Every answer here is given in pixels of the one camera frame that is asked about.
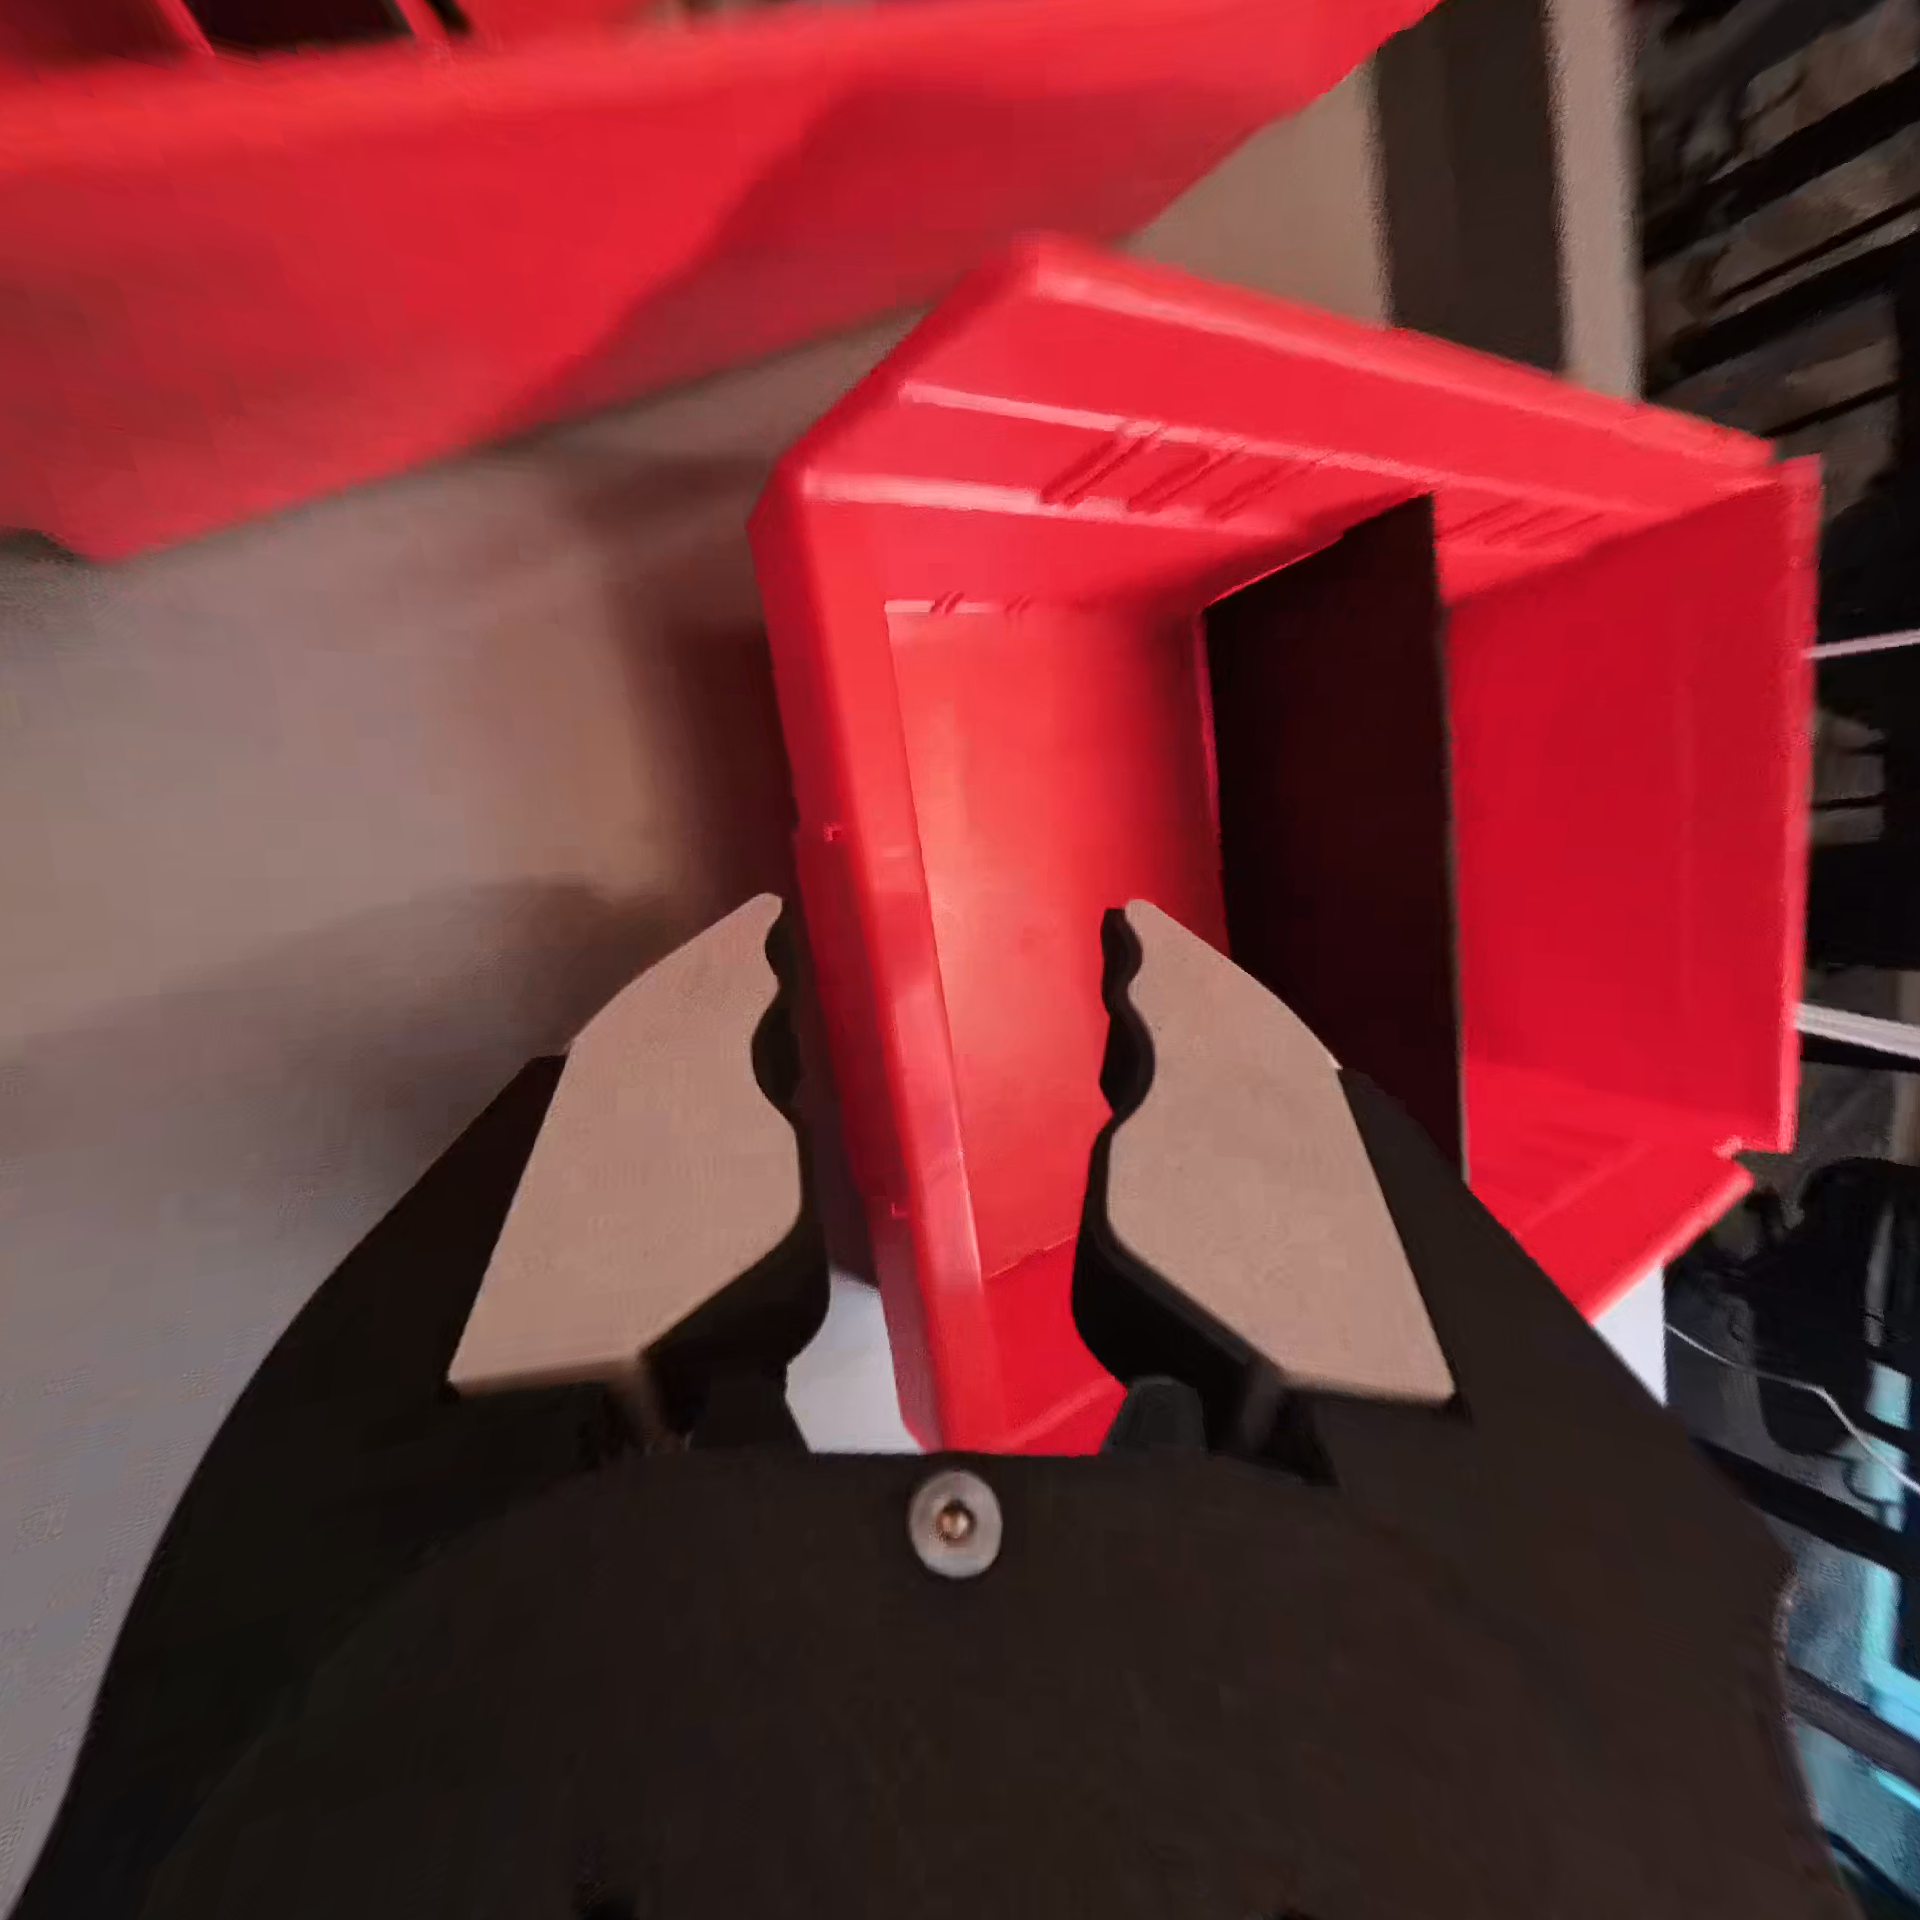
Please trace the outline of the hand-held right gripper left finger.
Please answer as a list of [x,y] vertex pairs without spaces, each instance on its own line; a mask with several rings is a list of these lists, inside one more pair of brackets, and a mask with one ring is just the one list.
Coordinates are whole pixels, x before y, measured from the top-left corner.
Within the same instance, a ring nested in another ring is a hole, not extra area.
[[755,896],[579,1031],[446,1368],[463,1398],[600,1386],[654,1447],[797,1432],[830,1274],[794,978],[786,899]]

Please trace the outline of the red plastic bin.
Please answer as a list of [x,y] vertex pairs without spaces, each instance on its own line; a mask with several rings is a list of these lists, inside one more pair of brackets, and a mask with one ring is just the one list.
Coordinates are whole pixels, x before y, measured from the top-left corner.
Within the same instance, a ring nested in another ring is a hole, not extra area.
[[1029,242],[747,522],[898,1411],[1090,1453],[1071,1329],[1143,899],[1227,948],[1203,613],[1430,496],[1469,1186],[1582,1314],[1796,1134],[1821,476],[1401,328]]
[[2,2],[2,534],[90,564],[1121,239],[1430,2]]

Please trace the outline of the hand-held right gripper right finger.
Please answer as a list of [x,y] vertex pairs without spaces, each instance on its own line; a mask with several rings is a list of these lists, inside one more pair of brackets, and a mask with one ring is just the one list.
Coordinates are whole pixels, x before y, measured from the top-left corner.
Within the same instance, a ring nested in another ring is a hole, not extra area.
[[1313,1449],[1313,1403],[1447,1411],[1459,1386],[1338,1059],[1187,925],[1101,927],[1109,1105],[1071,1323],[1118,1378],[1109,1449]]

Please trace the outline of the black bin divider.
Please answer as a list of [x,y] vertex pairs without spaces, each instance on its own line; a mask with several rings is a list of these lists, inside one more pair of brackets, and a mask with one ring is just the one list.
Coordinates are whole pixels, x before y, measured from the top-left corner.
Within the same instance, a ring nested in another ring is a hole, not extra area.
[[1469,1172],[1447,637],[1430,496],[1203,613],[1227,948]]
[[216,54],[276,58],[412,40],[398,2],[182,2]]

